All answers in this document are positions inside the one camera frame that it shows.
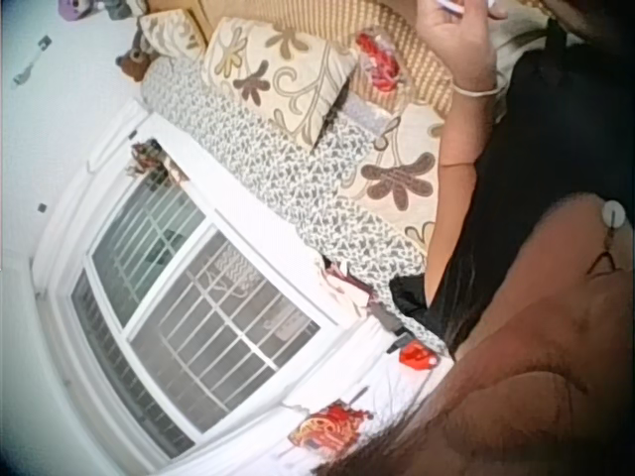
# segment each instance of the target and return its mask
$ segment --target pillow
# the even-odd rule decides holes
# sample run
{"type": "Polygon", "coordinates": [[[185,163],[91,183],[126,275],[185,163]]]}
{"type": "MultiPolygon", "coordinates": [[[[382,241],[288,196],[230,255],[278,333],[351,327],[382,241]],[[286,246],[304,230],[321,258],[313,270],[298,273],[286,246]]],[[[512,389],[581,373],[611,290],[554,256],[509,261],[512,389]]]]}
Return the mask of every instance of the pillow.
{"type": "Polygon", "coordinates": [[[356,63],[356,52],[321,38],[223,18],[209,42],[202,78],[311,150],[356,63]]]}
{"type": "Polygon", "coordinates": [[[424,255],[437,216],[442,127],[431,106],[408,104],[338,191],[393,225],[424,255]]]}
{"type": "Polygon", "coordinates": [[[200,60],[205,52],[205,38],[190,13],[170,10],[139,19],[144,36],[160,55],[200,60]]]}

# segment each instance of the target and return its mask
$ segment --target patterned bedsheet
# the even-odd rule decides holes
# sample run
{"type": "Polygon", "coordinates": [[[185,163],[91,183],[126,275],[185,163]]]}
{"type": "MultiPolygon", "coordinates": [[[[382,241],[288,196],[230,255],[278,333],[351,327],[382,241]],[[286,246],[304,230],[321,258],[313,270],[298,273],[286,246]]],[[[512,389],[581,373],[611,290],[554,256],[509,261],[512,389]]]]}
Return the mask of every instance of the patterned bedsheet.
{"type": "Polygon", "coordinates": [[[424,269],[417,248],[381,218],[337,196],[342,178],[368,153],[373,135],[336,108],[308,153],[219,91],[188,59],[159,58],[141,92],[147,105],[190,134],[252,193],[296,226],[304,242],[372,286],[385,306],[437,351],[443,343],[393,304],[389,282],[424,269]]]}

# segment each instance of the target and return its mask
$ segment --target person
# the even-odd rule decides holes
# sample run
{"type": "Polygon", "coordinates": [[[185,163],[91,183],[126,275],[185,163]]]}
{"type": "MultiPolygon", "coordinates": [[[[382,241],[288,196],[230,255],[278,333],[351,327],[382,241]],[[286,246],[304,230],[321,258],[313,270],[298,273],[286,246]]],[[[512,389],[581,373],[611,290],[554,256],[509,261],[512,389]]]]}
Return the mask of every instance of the person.
{"type": "Polygon", "coordinates": [[[635,474],[631,17],[619,0],[544,3],[546,47],[518,61],[494,125],[488,16],[505,15],[418,1],[456,88],[409,315],[455,364],[318,476],[635,474]],[[586,43],[566,48],[561,25],[586,43]]]}

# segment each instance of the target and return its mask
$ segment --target window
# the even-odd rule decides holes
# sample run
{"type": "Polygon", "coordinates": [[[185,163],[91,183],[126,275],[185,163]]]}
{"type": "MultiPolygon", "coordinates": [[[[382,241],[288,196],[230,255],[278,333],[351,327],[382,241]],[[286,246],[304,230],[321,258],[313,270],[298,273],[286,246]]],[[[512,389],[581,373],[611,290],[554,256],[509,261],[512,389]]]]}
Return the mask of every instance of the window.
{"type": "Polygon", "coordinates": [[[256,408],[266,385],[280,387],[321,325],[165,170],[135,180],[112,215],[83,260],[72,306],[122,403],[175,458],[256,408]]]}

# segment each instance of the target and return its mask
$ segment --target bracelet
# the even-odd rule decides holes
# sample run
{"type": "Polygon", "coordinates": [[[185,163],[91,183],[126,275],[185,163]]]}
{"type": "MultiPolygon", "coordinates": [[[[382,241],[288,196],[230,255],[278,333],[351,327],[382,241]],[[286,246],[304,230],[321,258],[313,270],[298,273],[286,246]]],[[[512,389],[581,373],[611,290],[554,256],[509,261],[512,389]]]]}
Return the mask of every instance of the bracelet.
{"type": "Polygon", "coordinates": [[[458,87],[454,81],[452,82],[452,88],[454,89],[454,91],[456,91],[457,93],[463,95],[463,96],[467,96],[467,97],[488,97],[488,96],[496,96],[498,95],[500,92],[502,92],[506,87],[507,87],[507,79],[505,78],[505,76],[503,75],[502,72],[500,71],[496,71],[496,76],[499,77],[501,79],[500,81],[500,85],[496,86],[494,89],[490,89],[489,91],[480,91],[480,92],[476,92],[476,91],[468,91],[467,89],[463,89],[461,87],[458,87]]]}

